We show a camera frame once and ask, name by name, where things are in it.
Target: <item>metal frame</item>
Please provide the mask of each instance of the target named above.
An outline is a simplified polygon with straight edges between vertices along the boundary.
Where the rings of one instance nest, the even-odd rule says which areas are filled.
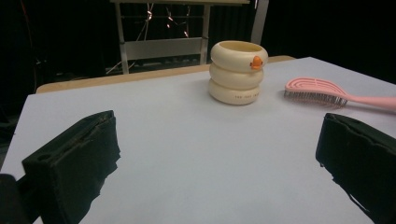
[[[189,54],[201,54],[200,64],[206,64],[207,44],[209,39],[210,7],[212,5],[242,5],[248,4],[248,0],[110,0],[115,4],[117,27],[120,39],[120,56],[122,73],[129,74],[128,60],[160,58],[168,56],[179,56]],[[193,4],[204,5],[203,32],[202,37],[161,39],[149,41],[128,41],[125,42],[122,29],[122,15],[120,11],[121,3],[156,3],[156,4]]]

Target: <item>dark curtain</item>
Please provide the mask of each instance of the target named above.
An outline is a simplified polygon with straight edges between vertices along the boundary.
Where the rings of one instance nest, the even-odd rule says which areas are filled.
[[[272,0],[262,36],[270,56],[315,57],[396,83],[390,2]]]

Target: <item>hairbrush handle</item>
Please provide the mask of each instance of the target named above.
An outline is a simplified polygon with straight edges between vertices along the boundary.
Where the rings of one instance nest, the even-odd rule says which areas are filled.
[[[396,111],[396,97],[367,97],[348,95],[346,99],[356,103],[374,105]]]

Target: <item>metal bar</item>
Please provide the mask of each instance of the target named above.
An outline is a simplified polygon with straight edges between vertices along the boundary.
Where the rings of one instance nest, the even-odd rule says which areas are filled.
[[[202,28],[201,58],[200,64],[206,64],[207,42],[209,39],[210,5],[204,5],[204,22]]]
[[[119,29],[119,39],[120,39],[120,55],[121,55],[121,62],[122,62],[122,73],[129,74],[128,69],[128,57],[126,54],[125,48],[125,40],[123,36],[122,30],[122,18],[121,18],[121,10],[120,10],[120,3],[114,3],[116,7],[116,17],[117,17],[117,27]]]
[[[262,31],[264,30],[265,18],[267,16],[269,0],[260,0],[258,3],[256,16],[254,18],[253,29],[251,31],[250,42],[260,45],[262,43]]]

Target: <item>stacked ring toy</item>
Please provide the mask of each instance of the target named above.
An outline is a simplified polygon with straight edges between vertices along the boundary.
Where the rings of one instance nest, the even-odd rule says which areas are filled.
[[[222,41],[211,52],[209,93],[230,105],[247,105],[260,93],[267,51],[243,41]]]

